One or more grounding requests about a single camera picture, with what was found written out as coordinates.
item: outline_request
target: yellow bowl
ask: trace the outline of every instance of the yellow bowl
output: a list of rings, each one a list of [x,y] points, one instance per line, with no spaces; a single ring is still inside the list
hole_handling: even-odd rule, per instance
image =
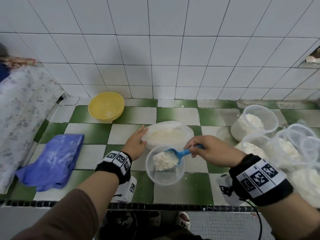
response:
[[[91,116],[103,122],[120,117],[125,108],[123,97],[116,92],[103,92],[94,97],[88,107]]]

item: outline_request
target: wire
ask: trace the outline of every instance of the wire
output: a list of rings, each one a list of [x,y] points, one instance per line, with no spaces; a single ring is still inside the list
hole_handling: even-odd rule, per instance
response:
[[[248,203],[254,209],[254,211],[257,213],[258,218],[259,218],[259,222],[260,222],[260,233],[259,233],[258,240],[261,240],[261,236],[262,236],[262,221],[261,221],[259,212],[257,211],[257,209],[249,201],[246,201],[245,199],[239,199],[239,200],[242,200],[242,201]]]

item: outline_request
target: hand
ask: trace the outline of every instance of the hand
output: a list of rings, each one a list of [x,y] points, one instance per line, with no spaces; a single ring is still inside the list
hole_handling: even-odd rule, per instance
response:
[[[148,127],[144,128],[144,125],[142,125],[125,143],[122,151],[129,154],[132,161],[137,160],[143,153],[147,142],[141,141],[141,138],[147,133],[148,129]]]
[[[197,144],[202,144],[205,149],[196,147]],[[193,158],[199,155],[204,160],[219,167],[235,167],[246,156],[246,153],[231,147],[217,137],[209,135],[193,137],[183,149],[188,148]]]

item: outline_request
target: tiled counter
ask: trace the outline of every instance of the tiled counter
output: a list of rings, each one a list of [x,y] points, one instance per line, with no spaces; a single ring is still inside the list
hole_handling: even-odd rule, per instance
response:
[[[92,173],[96,163],[112,150],[120,150],[127,138],[142,124],[148,126],[163,121],[179,121],[188,125],[194,135],[214,135],[231,145],[238,142],[230,135],[230,126],[249,104],[261,104],[272,109],[279,119],[279,129],[303,119],[316,133],[320,132],[320,110],[313,102],[289,101],[224,101],[224,100],[167,100],[125,99],[123,114],[112,123],[101,123],[88,113],[90,98],[69,98],[60,102],[57,110],[45,121],[34,139],[34,162],[46,143],[63,133],[84,134],[84,144],[69,182],[63,189],[36,192],[34,187],[14,183],[8,194],[0,195],[11,206],[52,206]],[[250,207],[228,206],[216,178],[228,171],[208,164],[191,155],[185,157],[186,172],[171,186],[159,187],[149,179],[145,160],[150,150],[132,163],[131,175],[138,183],[129,205],[111,204],[113,209],[167,209],[250,211]]]

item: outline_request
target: blue rag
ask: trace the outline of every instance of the blue rag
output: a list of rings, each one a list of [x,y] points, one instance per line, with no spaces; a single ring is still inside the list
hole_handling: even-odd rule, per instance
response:
[[[52,138],[38,159],[16,174],[19,181],[36,190],[62,189],[67,184],[78,159],[84,135],[64,134]]]

